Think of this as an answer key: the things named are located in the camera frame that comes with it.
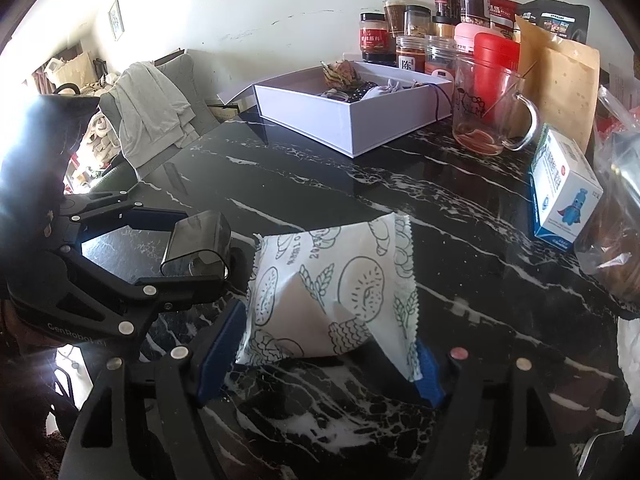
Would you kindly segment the red label sauce jar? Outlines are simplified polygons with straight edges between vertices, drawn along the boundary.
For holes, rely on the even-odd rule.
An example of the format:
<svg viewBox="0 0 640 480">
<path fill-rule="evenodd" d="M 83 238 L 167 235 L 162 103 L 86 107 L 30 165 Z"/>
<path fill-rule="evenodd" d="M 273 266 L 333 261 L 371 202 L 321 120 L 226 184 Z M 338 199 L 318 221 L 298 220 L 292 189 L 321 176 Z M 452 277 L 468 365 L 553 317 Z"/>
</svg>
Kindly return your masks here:
<svg viewBox="0 0 640 480">
<path fill-rule="evenodd" d="M 392 39 L 383 13 L 360 13 L 359 44 L 363 62 L 393 66 L 396 53 Z"/>
</svg>

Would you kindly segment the kraft paper pouch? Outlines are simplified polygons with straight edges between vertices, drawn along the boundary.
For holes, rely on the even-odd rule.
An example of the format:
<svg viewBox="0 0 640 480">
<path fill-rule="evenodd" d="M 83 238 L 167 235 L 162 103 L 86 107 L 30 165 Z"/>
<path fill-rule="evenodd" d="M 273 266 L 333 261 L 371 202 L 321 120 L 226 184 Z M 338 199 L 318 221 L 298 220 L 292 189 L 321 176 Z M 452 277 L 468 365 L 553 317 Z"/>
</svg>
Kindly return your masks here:
<svg viewBox="0 0 640 480">
<path fill-rule="evenodd" d="M 541 120 L 579 148 L 588 148 L 600 86 L 600 52 L 564 39 L 520 16 L 520 65 L 524 96 Z"/>
</svg>

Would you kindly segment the pink lidded jar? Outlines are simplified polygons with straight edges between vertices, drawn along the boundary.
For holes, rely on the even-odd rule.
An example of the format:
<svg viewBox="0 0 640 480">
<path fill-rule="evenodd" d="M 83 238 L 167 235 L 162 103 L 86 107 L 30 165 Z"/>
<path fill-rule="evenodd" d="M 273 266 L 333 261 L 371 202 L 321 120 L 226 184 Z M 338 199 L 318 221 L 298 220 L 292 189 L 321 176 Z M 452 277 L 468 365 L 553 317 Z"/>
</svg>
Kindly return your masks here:
<svg viewBox="0 0 640 480">
<path fill-rule="evenodd" d="M 459 53 L 472 56 L 475 37 L 478 34 L 493 35 L 494 33 L 495 31 L 488 27 L 462 22 L 454 28 L 454 41 L 457 44 Z"/>
</svg>

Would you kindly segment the white bread print packet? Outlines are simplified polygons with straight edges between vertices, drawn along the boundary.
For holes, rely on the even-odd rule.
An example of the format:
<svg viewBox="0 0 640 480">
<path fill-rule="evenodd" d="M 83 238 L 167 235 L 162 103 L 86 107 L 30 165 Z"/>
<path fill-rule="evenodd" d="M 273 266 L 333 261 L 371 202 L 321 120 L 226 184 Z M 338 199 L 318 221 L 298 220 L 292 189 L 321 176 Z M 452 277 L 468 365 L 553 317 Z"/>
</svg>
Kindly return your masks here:
<svg viewBox="0 0 640 480">
<path fill-rule="evenodd" d="M 258 240 L 236 360 L 262 366 L 340 356 L 374 340 L 409 382 L 421 379 L 411 222 L 368 222 Z"/>
</svg>

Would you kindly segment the white open gift box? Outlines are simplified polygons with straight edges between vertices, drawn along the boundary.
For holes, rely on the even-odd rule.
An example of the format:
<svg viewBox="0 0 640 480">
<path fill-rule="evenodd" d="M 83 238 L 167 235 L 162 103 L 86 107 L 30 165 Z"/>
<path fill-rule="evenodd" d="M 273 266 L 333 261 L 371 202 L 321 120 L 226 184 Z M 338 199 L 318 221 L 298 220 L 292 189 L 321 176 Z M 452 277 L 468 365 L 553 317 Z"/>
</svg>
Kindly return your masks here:
<svg viewBox="0 0 640 480">
<path fill-rule="evenodd" d="M 224 104 L 252 96 L 259 115 L 355 158 L 451 115 L 454 84 L 445 78 L 397 67 L 355 62 L 356 73 L 379 86 L 400 89 L 347 103 L 328 90 L 319 66 L 239 84 L 218 93 Z"/>
</svg>

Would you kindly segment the red cylindrical canister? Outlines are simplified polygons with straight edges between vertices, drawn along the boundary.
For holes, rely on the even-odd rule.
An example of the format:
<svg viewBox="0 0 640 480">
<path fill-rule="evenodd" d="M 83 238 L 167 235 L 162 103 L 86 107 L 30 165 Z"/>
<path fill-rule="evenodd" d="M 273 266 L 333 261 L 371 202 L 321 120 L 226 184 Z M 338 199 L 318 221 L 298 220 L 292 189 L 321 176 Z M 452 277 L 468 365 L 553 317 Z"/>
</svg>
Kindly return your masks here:
<svg viewBox="0 0 640 480">
<path fill-rule="evenodd" d="M 520 45 L 502 35 L 478 34 L 474 41 L 474 88 L 484 101 L 482 121 L 489 124 L 495 116 L 495 105 L 502 87 L 508 81 L 506 72 L 515 73 L 520 62 Z"/>
</svg>

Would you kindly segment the brown spice jar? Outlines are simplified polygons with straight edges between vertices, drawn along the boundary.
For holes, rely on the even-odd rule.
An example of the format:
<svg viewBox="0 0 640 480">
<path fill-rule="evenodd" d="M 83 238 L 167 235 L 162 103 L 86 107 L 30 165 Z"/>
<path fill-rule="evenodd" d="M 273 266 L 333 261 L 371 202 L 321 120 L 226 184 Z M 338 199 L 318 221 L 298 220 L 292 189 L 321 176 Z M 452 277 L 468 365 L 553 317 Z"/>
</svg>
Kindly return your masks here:
<svg viewBox="0 0 640 480">
<path fill-rule="evenodd" d="M 393 37 L 405 33 L 407 0 L 383 0 L 388 29 Z"/>
</svg>

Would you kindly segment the white drawstring pouch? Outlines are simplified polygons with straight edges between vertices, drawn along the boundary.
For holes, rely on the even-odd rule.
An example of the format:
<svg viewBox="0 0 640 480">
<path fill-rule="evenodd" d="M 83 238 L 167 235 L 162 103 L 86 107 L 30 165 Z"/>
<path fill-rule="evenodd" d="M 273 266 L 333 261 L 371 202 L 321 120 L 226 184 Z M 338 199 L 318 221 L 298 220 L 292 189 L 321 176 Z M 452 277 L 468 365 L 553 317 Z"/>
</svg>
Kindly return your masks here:
<svg viewBox="0 0 640 480">
<path fill-rule="evenodd" d="M 362 98 L 364 100 L 370 100 L 378 98 L 379 96 L 389 96 L 390 94 L 413 89 L 415 86 L 415 82 L 413 84 L 406 84 L 405 81 L 389 80 L 387 81 L 387 84 L 372 87 Z"/>
</svg>

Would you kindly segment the black printed pouch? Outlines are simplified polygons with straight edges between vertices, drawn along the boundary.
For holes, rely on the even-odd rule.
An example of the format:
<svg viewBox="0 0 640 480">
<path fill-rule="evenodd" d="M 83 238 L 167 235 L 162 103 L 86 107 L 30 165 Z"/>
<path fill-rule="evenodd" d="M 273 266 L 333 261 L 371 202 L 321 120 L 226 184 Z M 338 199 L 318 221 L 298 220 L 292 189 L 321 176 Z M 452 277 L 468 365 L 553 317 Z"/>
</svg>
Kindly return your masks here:
<svg viewBox="0 0 640 480">
<path fill-rule="evenodd" d="M 561 38 L 581 44 L 587 42 L 589 6 L 560 0 L 532 0 L 519 3 L 516 14 Z"/>
</svg>

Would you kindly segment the dark transparent plastic case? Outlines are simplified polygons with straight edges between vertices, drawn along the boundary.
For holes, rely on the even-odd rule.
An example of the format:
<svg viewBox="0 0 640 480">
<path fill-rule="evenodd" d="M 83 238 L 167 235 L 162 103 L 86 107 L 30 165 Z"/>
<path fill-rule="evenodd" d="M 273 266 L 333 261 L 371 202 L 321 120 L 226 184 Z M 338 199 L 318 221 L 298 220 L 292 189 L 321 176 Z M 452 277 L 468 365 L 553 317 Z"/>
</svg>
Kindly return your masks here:
<svg viewBox="0 0 640 480">
<path fill-rule="evenodd" d="M 177 276 L 228 278 L 231 229 L 220 212 L 206 210 L 178 221 L 171 232 L 160 272 Z"/>
</svg>

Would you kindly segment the black scrunchie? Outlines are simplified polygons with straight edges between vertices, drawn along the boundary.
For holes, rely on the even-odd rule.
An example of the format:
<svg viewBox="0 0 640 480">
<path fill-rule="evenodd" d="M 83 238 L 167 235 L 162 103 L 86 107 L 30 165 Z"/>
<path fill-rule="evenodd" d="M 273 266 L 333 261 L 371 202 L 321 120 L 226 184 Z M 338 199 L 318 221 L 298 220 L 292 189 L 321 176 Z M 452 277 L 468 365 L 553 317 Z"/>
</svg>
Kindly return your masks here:
<svg viewBox="0 0 640 480">
<path fill-rule="evenodd" d="M 373 88 L 376 87 L 376 84 L 371 81 L 366 81 L 364 84 L 357 88 L 353 88 L 346 91 L 346 102 L 347 103 L 355 103 L 363 99 L 363 97 Z"/>
</svg>

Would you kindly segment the red foil bag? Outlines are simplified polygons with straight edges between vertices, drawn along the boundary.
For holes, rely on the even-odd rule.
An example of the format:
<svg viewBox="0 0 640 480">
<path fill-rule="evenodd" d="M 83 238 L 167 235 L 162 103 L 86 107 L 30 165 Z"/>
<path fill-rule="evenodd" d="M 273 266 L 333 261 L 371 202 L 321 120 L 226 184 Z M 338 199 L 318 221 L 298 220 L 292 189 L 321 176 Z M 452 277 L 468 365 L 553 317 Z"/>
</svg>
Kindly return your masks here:
<svg viewBox="0 0 640 480">
<path fill-rule="evenodd" d="M 506 39 L 513 39 L 518 4 L 512 0 L 489 0 L 490 28 Z"/>
</svg>

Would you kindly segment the clear jar red powder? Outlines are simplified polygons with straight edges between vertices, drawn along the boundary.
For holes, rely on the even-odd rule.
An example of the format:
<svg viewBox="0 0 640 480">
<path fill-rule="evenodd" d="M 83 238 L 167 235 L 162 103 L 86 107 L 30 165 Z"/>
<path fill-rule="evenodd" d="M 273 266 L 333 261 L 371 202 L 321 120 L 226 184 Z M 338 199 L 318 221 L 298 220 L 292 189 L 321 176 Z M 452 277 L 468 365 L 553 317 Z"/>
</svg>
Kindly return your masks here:
<svg viewBox="0 0 640 480">
<path fill-rule="evenodd" d="M 402 70 L 423 73 L 426 61 L 426 37 L 397 36 L 396 61 L 397 66 Z"/>
</svg>

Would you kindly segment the brown patterned snack wrapper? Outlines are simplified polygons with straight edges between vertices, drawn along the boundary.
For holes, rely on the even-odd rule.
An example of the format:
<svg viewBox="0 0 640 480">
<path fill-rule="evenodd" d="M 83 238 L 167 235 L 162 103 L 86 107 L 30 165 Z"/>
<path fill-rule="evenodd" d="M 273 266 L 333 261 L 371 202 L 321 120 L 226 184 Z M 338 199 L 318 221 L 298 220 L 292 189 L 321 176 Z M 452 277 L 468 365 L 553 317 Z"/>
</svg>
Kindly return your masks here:
<svg viewBox="0 0 640 480">
<path fill-rule="evenodd" d="M 356 90 L 362 80 L 352 62 L 347 60 L 321 63 L 324 81 L 329 89 L 349 92 Z"/>
</svg>

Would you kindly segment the white cloth on chair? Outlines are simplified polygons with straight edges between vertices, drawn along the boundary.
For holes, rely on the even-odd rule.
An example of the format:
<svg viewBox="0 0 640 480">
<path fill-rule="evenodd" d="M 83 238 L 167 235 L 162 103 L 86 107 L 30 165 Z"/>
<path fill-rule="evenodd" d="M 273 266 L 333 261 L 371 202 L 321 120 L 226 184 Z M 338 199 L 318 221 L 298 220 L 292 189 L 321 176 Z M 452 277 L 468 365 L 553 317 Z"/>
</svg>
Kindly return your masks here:
<svg viewBox="0 0 640 480">
<path fill-rule="evenodd" d="M 138 169 L 171 145 L 184 148 L 198 138 L 192 106 L 150 63 L 131 64 L 110 91 L 120 114 L 122 154 Z"/>
</svg>

